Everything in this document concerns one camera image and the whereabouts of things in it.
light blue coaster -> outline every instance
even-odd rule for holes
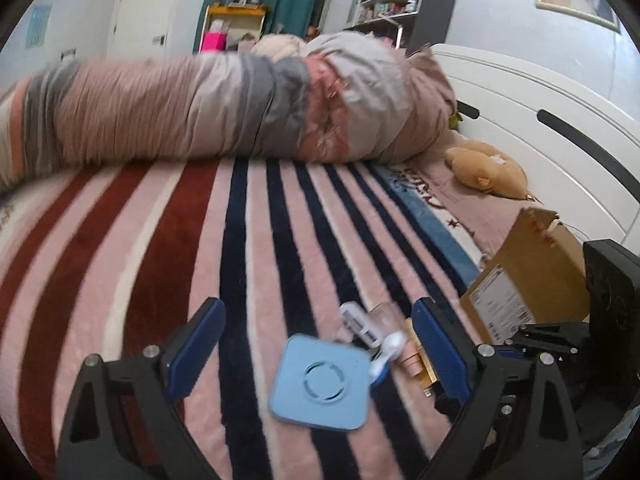
[[[293,335],[280,361],[271,411],[306,426],[356,430],[367,420],[369,365],[359,348]]]

stuffed animal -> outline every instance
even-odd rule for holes
[[[465,140],[445,152],[447,165],[465,186],[523,200],[527,174],[509,155],[480,140]]]
[[[252,48],[251,53],[277,62],[286,57],[299,56],[305,45],[306,42],[302,38],[293,34],[268,34]]]

striped blanket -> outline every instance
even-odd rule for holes
[[[450,314],[479,251],[408,170],[243,158],[130,164],[31,184],[0,214],[0,415],[45,479],[82,359],[167,339],[207,296],[225,333],[184,403],[222,479],[414,479],[449,430],[395,369],[339,433],[268,409],[287,338],[331,340],[348,300]]]

bed headboard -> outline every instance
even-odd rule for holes
[[[640,253],[640,124],[533,63],[448,44],[433,52],[456,91],[461,134],[517,160],[530,192],[578,238]]]

cardboard box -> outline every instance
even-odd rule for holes
[[[583,320],[589,295],[582,245],[555,212],[523,209],[460,303],[482,341],[494,344],[521,324]]]

